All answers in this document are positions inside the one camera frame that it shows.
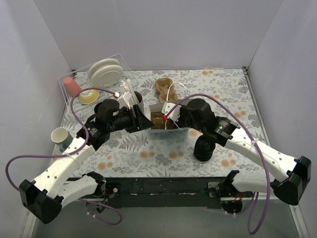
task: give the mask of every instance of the white plate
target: white plate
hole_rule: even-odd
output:
[[[91,79],[91,77],[94,75],[95,72],[97,72],[98,69],[112,64],[120,65],[120,62],[116,59],[103,59],[94,63],[87,72],[88,78]]]
[[[108,65],[97,70],[91,77],[93,87],[110,87],[118,82],[124,74],[124,70],[118,65]]]

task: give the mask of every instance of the white wall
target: white wall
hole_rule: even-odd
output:
[[[20,154],[51,154],[51,131],[60,125],[63,99],[57,77],[69,67],[32,0],[0,1],[0,237],[19,237],[26,209],[6,180],[7,161]],[[38,175],[48,160],[10,167],[13,181]]]
[[[282,0],[34,0],[72,69],[248,66]]]
[[[317,237],[317,1],[284,0],[250,65],[250,79],[272,146],[312,160],[300,202]]]

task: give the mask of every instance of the black metal bar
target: black metal bar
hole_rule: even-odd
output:
[[[209,182],[225,177],[105,178],[108,205],[121,207],[221,208],[220,198],[209,196]]]

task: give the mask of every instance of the cardboard box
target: cardboard box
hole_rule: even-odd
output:
[[[181,103],[181,105],[184,105],[186,106],[188,104],[188,102],[190,102],[192,99],[187,99],[185,100],[184,102]],[[175,101],[168,101],[169,103],[178,103],[179,101],[181,101],[181,99],[179,100],[175,100]],[[164,105],[165,102],[160,102],[160,103],[156,103],[156,104],[152,104],[152,105],[149,105],[147,111],[146,111],[146,117],[151,120],[151,113],[157,113],[157,112],[161,112],[162,111],[162,108],[163,108],[163,105]],[[169,132],[169,131],[177,131],[179,130],[178,128],[176,129],[153,129],[153,128],[150,128],[150,133],[160,133],[160,132]]]

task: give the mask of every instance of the wire dish rack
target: wire dish rack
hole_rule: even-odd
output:
[[[114,92],[120,92],[120,82],[121,81],[126,81],[127,79],[131,79],[132,87],[137,86],[138,81],[137,81],[136,77],[131,72],[131,70],[129,69],[128,65],[126,64],[126,62],[124,61],[124,59],[122,58],[122,56],[120,54],[115,54],[113,56],[108,57],[107,59],[116,59],[116,60],[118,60],[120,62],[121,67],[124,70],[124,75],[118,82],[116,82],[114,85],[112,85],[110,87],[107,87],[106,89],[108,89],[110,91],[114,91]],[[87,77],[87,71],[90,69],[90,67],[93,64],[94,63],[92,63],[90,65],[87,65],[87,66],[85,66],[83,68],[80,68],[80,69],[78,69],[76,71],[73,71],[71,73],[65,74],[65,75],[63,75],[63,76],[58,78],[58,83],[59,83],[59,86],[60,86],[61,91],[63,93],[63,97],[64,97],[64,100],[65,100],[65,103],[66,103],[66,106],[67,106],[68,110],[70,110],[70,101],[71,101],[72,97],[68,94],[67,90],[64,87],[64,84],[63,84],[64,78],[72,77],[78,83],[78,85],[81,88],[83,88],[85,86],[91,86],[90,79]],[[91,104],[88,104],[88,105],[82,104],[79,101],[79,97],[77,97],[74,100],[74,103],[73,103],[74,111],[75,112],[79,112],[80,110],[83,110],[83,109],[85,109],[87,107],[91,107],[92,105],[95,105],[98,102],[103,101],[104,99],[109,98],[111,96],[112,95],[109,94],[109,93],[100,91],[98,100],[95,101],[94,103],[91,103]]]

